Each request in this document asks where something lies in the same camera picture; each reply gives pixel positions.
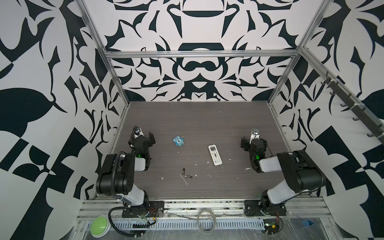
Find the white remote control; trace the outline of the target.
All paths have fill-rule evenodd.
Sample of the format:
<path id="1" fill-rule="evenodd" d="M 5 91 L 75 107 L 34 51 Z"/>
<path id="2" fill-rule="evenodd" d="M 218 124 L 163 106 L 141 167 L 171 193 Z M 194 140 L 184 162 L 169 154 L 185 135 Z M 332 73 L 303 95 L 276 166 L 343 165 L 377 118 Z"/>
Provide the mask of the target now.
<path id="1" fill-rule="evenodd" d="M 219 154 L 219 151 L 218 151 L 217 146 L 216 146 L 216 145 L 209 145 L 209 146 L 208 146 L 208 150 L 209 150 L 209 152 L 210 152 L 210 155 L 211 155 L 213 164 L 214 164 L 215 166 L 222 165 L 223 162 L 222 162 L 222 159 L 221 159 L 221 156 L 220 156 L 220 154 Z"/>

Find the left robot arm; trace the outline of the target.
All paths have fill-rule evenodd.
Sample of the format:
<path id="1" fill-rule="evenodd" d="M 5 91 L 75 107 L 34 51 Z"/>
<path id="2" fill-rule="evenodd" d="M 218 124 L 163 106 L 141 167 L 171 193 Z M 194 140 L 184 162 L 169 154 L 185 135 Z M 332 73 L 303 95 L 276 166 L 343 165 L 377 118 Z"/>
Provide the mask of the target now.
<path id="1" fill-rule="evenodd" d="M 121 201 L 126 208 L 146 213 L 149 209 L 148 194 L 134 184 L 136 172 L 147 171 L 151 156 L 149 148 L 156 143 L 153 133 L 146 137 L 139 126 L 135 126 L 129 146 L 131 152 L 109 154 L 103 163 L 96 181 L 96 191 Z"/>

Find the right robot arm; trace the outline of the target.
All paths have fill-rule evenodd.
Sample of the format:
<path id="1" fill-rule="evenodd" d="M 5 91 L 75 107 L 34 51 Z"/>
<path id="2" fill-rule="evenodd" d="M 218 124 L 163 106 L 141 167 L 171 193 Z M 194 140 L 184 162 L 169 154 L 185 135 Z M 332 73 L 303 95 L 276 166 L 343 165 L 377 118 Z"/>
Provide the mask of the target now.
<path id="1" fill-rule="evenodd" d="M 318 191 L 326 177 L 304 151 L 282 152 L 266 158 L 267 141 L 261 138 L 241 139 L 241 148 L 249 153 L 252 169 L 257 173 L 282 172 L 284 180 L 264 191 L 259 200 L 245 200 L 245 215 L 285 216 L 285 203 L 302 193 Z"/>

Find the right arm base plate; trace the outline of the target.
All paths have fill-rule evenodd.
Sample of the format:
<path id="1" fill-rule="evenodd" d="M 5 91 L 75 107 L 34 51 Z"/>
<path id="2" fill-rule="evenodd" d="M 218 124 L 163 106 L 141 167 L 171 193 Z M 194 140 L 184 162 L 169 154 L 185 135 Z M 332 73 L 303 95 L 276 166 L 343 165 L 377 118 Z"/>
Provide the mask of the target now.
<path id="1" fill-rule="evenodd" d="M 245 215 L 247 217 L 259 216 L 286 216 L 287 209 L 284 203 L 277 205 L 272 204 L 267 199 L 261 200 L 245 200 Z"/>

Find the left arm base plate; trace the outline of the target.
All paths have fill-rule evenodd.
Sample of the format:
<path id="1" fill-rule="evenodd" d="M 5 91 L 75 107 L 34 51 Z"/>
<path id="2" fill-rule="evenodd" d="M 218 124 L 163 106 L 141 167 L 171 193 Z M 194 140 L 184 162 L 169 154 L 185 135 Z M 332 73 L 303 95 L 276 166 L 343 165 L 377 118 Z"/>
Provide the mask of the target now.
<path id="1" fill-rule="evenodd" d="M 156 217 L 158 214 L 163 214 L 165 208 L 164 201 L 149 201 L 144 202 L 140 206 L 125 207 L 122 213 L 122 218 L 138 218 L 139 216 Z"/>

